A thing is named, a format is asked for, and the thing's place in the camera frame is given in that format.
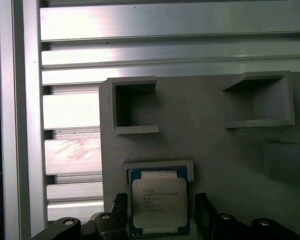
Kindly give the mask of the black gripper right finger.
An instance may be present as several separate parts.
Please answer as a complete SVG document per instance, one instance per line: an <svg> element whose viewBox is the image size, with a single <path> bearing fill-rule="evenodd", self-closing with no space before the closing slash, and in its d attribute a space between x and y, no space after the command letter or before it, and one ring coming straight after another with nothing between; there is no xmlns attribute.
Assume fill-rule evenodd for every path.
<svg viewBox="0 0 300 240"><path fill-rule="evenodd" d="M272 219L257 218L247 225L219 213L206 193L195 195L194 219L204 240L300 240L300 235Z"/></svg>

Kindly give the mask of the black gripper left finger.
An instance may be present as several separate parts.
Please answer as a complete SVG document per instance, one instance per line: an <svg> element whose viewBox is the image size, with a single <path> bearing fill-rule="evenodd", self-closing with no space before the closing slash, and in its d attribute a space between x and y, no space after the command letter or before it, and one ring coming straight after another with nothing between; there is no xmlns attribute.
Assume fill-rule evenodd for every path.
<svg viewBox="0 0 300 240"><path fill-rule="evenodd" d="M63 217L35 235L33 240L127 240L128 195L118 193L109 212L93 214L82 224L78 218Z"/></svg>

